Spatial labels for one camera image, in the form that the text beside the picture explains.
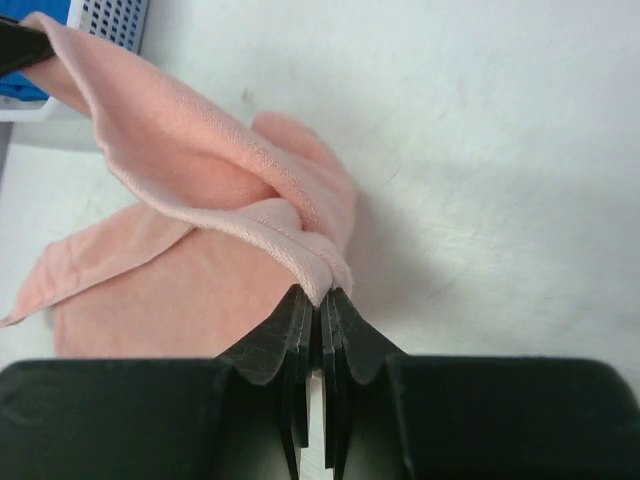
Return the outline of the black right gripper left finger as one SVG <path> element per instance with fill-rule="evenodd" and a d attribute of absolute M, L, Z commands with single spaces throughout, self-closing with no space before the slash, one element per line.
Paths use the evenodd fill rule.
<path fill-rule="evenodd" d="M 233 370 L 215 454 L 217 479 L 298 479 L 309 446 L 313 306 L 289 288 L 269 317 L 221 356 Z"/>

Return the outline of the white left plastic basket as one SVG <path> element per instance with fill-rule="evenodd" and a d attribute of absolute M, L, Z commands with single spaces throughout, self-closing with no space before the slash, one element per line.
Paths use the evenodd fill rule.
<path fill-rule="evenodd" d="M 41 11 L 71 28 L 137 54 L 148 5 L 147 1 L 3 1 L 1 14 L 22 20 L 33 11 Z M 44 122 L 78 117 L 75 110 L 46 95 L 21 74 L 1 79 L 3 122 Z"/>

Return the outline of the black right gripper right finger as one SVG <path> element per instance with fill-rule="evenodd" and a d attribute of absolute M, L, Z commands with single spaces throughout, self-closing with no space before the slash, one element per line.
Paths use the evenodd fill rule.
<path fill-rule="evenodd" d="M 325 466 L 335 479 L 396 479 L 401 441 L 386 359 L 404 352 L 364 320 L 344 290 L 320 307 Z"/>

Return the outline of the pink towel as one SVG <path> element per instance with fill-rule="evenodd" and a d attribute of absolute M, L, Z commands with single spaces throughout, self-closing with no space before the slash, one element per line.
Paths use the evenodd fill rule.
<path fill-rule="evenodd" d="M 135 203 L 50 244 L 5 317 L 48 310 L 62 358 L 213 357 L 290 287 L 350 290 L 356 190 L 302 124 L 245 125 L 123 48 L 35 13 L 54 56 L 26 70 L 92 120 Z"/>

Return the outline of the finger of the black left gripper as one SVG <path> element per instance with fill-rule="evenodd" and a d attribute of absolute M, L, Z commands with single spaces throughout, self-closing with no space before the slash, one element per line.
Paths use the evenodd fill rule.
<path fill-rule="evenodd" d="M 1 17 L 0 25 L 2 77 L 49 60 L 54 50 L 47 35 L 24 26 L 18 20 Z"/>

